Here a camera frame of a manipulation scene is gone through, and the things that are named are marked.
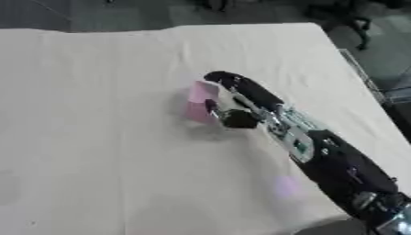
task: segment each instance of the robotic hand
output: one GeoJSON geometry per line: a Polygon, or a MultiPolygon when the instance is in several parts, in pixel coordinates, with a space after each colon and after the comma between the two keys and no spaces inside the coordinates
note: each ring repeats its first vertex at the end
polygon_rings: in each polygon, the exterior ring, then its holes
{"type": "Polygon", "coordinates": [[[224,126],[254,129],[263,125],[289,152],[292,160],[319,189],[350,216],[375,234],[411,235],[411,198],[401,193],[395,179],[345,140],[322,129],[303,114],[283,104],[250,78],[212,72],[210,82],[224,86],[246,110],[221,110],[206,100],[210,115],[224,126]]]}

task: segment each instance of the chair leg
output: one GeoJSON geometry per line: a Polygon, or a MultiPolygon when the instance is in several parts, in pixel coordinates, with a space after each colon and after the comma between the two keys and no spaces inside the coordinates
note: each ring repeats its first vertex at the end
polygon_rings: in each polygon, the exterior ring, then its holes
{"type": "Polygon", "coordinates": [[[370,37],[355,21],[347,22],[348,27],[352,28],[361,38],[361,44],[357,46],[358,50],[366,50],[368,43],[370,42],[370,37]]]}
{"type": "Polygon", "coordinates": [[[371,26],[371,20],[367,17],[355,17],[356,20],[360,20],[364,22],[362,29],[369,30],[371,26]]]}
{"type": "Polygon", "coordinates": [[[220,12],[226,12],[228,6],[228,0],[221,1],[221,7],[218,9],[220,12]]]}

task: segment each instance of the table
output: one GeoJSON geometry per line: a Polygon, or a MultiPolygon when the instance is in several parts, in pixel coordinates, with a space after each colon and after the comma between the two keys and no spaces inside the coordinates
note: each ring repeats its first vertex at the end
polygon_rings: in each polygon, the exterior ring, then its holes
{"type": "Polygon", "coordinates": [[[183,117],[214,70],[262,83],[411,193],[406,140],[314,24],[6,29],[0,51],[2,234],[289,234],[344,218],[261,129],[183,117]]]}

